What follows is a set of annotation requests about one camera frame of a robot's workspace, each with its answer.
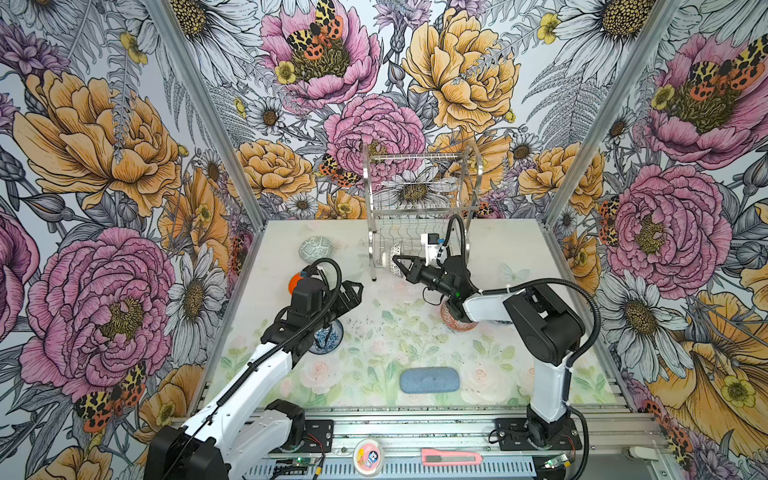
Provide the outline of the white black lattice bowl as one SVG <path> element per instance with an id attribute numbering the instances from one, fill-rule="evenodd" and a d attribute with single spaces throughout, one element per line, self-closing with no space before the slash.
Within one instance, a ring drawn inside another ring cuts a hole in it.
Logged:
<path id="1" fill-rule="evenodd" d="M 400 268 L 401 261 L 399 260 L 400 256 L 403 254 L 402 249 L 403 244 L 401 242 L 396 242 L 389 248 L 389 270 L 392 275 L 398 278 L 405 277 L 405 274 Z"/>

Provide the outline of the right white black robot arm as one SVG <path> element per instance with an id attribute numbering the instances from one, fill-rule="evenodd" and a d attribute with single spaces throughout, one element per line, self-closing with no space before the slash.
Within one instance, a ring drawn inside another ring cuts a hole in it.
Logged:
<path id="1" fill-rule="evenodd" d="M 534 388 L 526 407 L 527 441 L 550 447 L 568 429 L 571 369 L 585 345 L 585 324 L 553 289 L 576 286 L 559 278 L 541 278 L 495 290 L 471 280 L 465 256 L 451 255 L 429 243 L 427 255 L 392 254 L 390 262 L 411 284 L 441 295 L 454 320 L 464 323 L 505 322 L 512 325 L 534 358 Z"/>

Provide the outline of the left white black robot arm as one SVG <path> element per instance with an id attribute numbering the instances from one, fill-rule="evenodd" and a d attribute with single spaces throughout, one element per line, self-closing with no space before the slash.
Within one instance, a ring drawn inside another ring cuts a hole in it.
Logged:
<path id="1" fill-rule="evenodd" d="M 363 286 L 321 278 L 298 281 L 236 378 L 181 426 L 166 426 L 151 441 L 146 479 L 239 479 L 270 452 L 304 437 L 304 411 L 286 401 L 257 408 L 299 363 L 316 333 L 362 301 Z"/>

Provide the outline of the steel wire dish rack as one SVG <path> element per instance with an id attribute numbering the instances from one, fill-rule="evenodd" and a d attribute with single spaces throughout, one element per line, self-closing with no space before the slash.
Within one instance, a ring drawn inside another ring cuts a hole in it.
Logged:
<path id="1" fill-rule="evenodd" d="M 474 139 L 454 152 L 389 155 L 365 147 L 362 160 L 373 281 L 392 269 L 395 253 L 433 258 L 438 247 L 427 236 L 443 232 L 454 214 L 468 229 L 479 211 L 485 168 Z"/>

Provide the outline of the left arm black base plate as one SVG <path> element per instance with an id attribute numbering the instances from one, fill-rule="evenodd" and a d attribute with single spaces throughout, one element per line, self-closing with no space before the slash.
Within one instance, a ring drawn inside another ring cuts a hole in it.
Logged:
<path id="1" fill-rule="evenodd" d="M 297 444 L 285 444 L 271 454 L 329 454 L 332 450 L 335 422 L 329 419 L 306 420 Z"/>

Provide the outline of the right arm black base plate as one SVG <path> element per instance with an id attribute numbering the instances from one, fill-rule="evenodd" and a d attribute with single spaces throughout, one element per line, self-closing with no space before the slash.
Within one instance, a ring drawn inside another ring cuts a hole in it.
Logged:
<path id="1" fill-rule="evenodd" d="M 536 443 L 525 418 L 496 418 L 489 438 L 496 440 L 502 451 L 572 451 L 583 447 L 582 438 L 572 419 L 568 419 L 565 426 L 552 437 Z"/>

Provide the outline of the blue floral ceramic bowl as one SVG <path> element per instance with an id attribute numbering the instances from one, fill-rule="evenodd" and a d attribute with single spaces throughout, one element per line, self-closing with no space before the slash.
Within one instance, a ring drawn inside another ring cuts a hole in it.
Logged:
<path id="1" fill-rule="evenodd" d="M 314 355 L 326 355 L 337 349 L 344 337 L 344 326 L 336 319 L 327 327 L 321 328 L 314 334 L 309 352 Z"/>

